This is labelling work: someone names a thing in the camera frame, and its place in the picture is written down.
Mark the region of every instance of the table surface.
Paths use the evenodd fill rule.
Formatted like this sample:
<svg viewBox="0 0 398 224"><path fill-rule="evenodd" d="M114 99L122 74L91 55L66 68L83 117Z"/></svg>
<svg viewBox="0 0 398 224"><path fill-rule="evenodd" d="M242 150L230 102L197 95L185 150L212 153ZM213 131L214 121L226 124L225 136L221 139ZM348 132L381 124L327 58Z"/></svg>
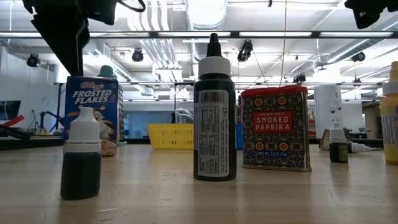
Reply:
<svg viewBox="0 0 398 224"><path fill-rule="evenodd" d="M0 223L398 223L398 166L382 151L331 164L311 146L312 172L243 169L229 182L192 177L192 151L119 148L103 158L94 198L60 199L62 148L0 151Z"/></svg>

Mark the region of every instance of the red tin lid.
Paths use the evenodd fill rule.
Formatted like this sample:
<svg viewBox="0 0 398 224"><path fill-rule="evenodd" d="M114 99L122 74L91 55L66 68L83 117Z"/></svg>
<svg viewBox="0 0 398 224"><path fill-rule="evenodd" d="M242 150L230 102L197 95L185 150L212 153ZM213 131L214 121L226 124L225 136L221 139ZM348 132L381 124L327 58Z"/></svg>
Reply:
<svg viewBox="0 0 398 224"><path fill-rule="evenodd" d="M301 85L258 88L251 90L244 90L241 96L261 96L261 95L277 95L282 93L308 93L307 87Z"/></svg>

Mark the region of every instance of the yellow bottle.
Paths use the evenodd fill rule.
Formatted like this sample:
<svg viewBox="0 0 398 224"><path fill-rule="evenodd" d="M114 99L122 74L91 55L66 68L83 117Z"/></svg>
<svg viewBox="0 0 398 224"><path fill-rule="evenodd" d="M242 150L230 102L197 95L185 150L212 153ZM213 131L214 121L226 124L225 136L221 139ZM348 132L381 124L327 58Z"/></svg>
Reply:
<svg viewBox="0 0 398 224"><path fill-rule="evenodd" d="M383 84L380 102L384 154L387 164L398 165L398 62L393 62L389 82Z"/></svg>

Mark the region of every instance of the yellow basket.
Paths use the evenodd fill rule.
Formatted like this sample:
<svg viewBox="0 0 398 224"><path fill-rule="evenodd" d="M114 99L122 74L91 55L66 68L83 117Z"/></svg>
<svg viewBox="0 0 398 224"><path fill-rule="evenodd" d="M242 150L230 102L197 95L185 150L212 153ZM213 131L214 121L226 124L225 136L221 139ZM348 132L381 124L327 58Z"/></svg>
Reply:
<svg viewBox="0 0 398 224"><path fill-rule="evenodd" d="M193 124L148 124L154 149L193 149Z"/></svg>

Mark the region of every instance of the nutrition facts label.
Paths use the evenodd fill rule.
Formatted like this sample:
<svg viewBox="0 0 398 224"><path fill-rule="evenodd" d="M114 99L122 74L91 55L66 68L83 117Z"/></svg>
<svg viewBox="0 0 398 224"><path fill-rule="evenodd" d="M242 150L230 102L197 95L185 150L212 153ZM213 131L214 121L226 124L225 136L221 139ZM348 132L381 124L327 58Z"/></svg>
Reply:
<svg viewBox="0 0 398 224"><path fill-rule="evenodd" d="M384 143L398 146L398 106L394 114L387 114L381 117L381 124Z"/></svg>
<svg viewBox="0 0 398 224"><path fill-rule="evenodd" d="M194 142L201 176L228 175L228 115L227 91L199 91L198 103L195 103Z"/></svg>

